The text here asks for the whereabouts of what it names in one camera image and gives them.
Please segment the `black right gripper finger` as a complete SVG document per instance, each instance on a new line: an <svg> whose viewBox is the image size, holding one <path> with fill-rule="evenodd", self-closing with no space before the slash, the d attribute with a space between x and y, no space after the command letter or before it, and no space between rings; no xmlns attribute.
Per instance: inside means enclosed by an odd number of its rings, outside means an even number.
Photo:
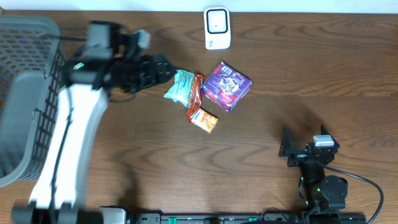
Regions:
<svg viewBox="0 0 398 224"><path fill-rule="evenodd" d="M321 135L330 135L334 142L335 145L333 146L334 148L339 148L340 144L337 142L337 140L331 135L331 133L329 132L329 130L327 130L326 126L324 124L321 125Z"/></svg>
<svg viewBox="0 0 398 224"><path fill-rule="evenodd" d="M282 141L280 144L279 157L288 157L291 154L292 146L289 138L289 132L287 128L283 129Z"/></svg>

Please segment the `teal wipes packet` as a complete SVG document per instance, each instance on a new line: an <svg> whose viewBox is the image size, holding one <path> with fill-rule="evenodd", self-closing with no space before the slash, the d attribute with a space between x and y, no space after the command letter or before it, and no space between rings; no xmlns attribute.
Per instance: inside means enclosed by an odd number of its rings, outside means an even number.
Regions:
<svg viewBox="0 0 398 224"><path fill-rule="evenodd" d="M186 70L177 70L174 76L174 84L164 95L164 98L171 99L174 102L180 102L184 107L187 107L193 78L193 73Z"/></svg>

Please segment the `red orange snack bag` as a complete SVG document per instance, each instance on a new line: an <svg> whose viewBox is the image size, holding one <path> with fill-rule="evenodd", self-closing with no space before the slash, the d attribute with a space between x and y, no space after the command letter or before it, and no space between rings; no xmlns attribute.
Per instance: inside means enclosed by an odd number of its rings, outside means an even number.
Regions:
<svg viewBox="0 0 398 224"><path fill-rule="evenodd" d="M201 73L194 74L193 83L190 90L190 95L188 97L188 106L185 117L192 122L194 114L198 111L201 106L201 86L205 81L206 76Z"/></svg>

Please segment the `small orange snack packet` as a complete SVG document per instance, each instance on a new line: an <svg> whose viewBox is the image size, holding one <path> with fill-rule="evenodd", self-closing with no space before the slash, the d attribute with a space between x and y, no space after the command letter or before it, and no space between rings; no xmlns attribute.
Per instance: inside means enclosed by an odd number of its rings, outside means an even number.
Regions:
<svg viewBox="0 0 398 224"><path fill-rule="evenodd" d="M199 108L192 116L191 123L210 134L216 127L218 118Z"/></svg>

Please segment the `purple pink pad package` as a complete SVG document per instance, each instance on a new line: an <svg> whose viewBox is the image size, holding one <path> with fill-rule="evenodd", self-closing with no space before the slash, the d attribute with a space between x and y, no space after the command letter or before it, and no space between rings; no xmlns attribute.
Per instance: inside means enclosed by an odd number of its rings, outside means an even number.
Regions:
<svg viewBox="0 0 398 224"><path fill-rule="evenodd" d="M201 85L201 92L223 110L231 111L251 86L248 77L221 61Z"/></svg>

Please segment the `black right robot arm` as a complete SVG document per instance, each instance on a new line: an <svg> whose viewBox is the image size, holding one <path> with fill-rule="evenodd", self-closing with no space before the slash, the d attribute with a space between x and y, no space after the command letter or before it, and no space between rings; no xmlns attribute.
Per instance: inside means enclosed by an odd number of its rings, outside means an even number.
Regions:
<svg viewBox="0 0 398 224"><path fill-rule="evenodd" d="M326 175L325 166L335 159L340 145L324 125L304 149L294 149L287 128L282 133L278 156L287 158L288 167L298 167L301 178L298 192L307 203L299 223L341 223L340 210L346 207L348 182L342 177Z"/></svg>

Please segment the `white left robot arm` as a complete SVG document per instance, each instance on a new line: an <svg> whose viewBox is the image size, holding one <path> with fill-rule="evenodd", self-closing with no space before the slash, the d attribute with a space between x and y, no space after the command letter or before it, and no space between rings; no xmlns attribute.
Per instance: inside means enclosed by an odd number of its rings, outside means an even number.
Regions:
<svg viewBox="0 0 398 224"><path fill-rule="evenodd" d="M147 55L150 34L115 22L91 21L85 44L60 74L64 87L45 164L15 223L76 223L86 202L86 177L96 132L112 89L135 94L169 81L175 67L161 54Z"/></svg>

